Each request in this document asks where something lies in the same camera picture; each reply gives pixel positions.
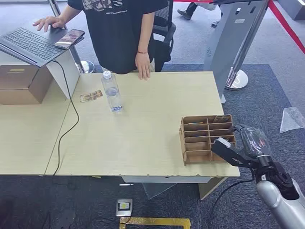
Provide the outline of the person's left hand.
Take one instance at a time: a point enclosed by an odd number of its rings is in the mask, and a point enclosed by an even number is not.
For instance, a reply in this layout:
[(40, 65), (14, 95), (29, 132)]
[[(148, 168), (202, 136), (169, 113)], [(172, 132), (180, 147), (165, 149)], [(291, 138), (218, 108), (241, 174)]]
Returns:
[(138, 52), (136, 56), (136, 66), (140, 80), (148, 80), (150, 77), (150, 59), (148, 53)]

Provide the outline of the person's right hand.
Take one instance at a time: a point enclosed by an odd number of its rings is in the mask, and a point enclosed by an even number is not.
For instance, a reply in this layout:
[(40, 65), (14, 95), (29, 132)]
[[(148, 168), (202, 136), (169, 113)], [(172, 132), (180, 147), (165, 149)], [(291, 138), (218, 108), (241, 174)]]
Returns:
[(38, 31), (44, 30), (44, 32), (47, 32), (50, 26), (53, 28), (63, 28), (66, 24), (66, 20), (63, 17), (49, 16), (35, 21), (32, 26), (37, 27)]

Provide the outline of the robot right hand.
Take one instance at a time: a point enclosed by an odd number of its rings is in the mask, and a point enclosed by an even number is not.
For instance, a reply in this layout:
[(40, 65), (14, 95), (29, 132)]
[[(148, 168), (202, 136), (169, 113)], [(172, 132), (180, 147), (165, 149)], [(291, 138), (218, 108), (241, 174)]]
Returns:
[(271, 149), (264, 131), (244, 124), (234, 125), (233, 131), (240, 134), (245, 155), (256, 158), (262, 155), (270, 155)]

